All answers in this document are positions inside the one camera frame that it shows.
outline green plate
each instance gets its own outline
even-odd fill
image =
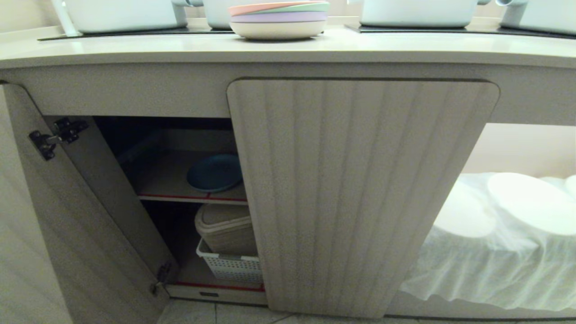
[[[296,5],[288,7],[280,7],[274,9],[261,10],[258,12],[250,12],[245,14],[260,14],[260,13],[275,13],[275,12],[327,12],[330,8],[330,3],[307,3],[306,5]]]

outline purple plate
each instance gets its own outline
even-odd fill
[[[231,22],[304,22],[328,19],[327,12],[279,12],[234,16]]]

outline plate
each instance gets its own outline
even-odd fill
[[[468,238],[481,238],[496,228],[496,212],[466,184],[456,182],[434,226]]]
[[[269,2],[269,3],[254,3],[253,5],[233,6],[228,8],[231,16],[239,16],[250,12],[258,12],[262,10],[269,10],[281,7],[306,5],[309,3],[323,3],[326,1],[290,1],[290,2]]]
[[[245,15],[250,14],[262,14],[262,13],[277,13],[277,12],[327,12],[330,9],[329,2],[321,3],[307,3],[306,5],[295,5],[288,7],[279,7],[268,10],[259,10],[256,12],[245,13]]]
[[[576,201],[531,176],[501,173],[488,180],[490,195],[516,219],[557,235],[576,235]]]
[[[248,39],[286,40],[316,36],[324,31],[326,21],[307,22],[231,22],[232,30]]]
[[[220,154],[207,157],[194,164],[186,180],[195,190],[219,193],[242,182],[240,159],[236,155]]]
[[[303,22],[328,19],[327,12],[279,12],[234,16],[230,22]]]

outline white fabric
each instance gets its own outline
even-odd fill
[[[422,300],[439,295],[505,309],[576,308],[576,235],[554,235],[510,215],[487,190],[491,175],[462,174],[458,183],[495,211],[494,230],[470,238],[433,226],[400,290]]]

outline blue plate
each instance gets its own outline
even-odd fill
[[[242,182],[240,159],[236,155],[220,154],[194,164],[186,180],[192,188],[203,193],[219,193]]]

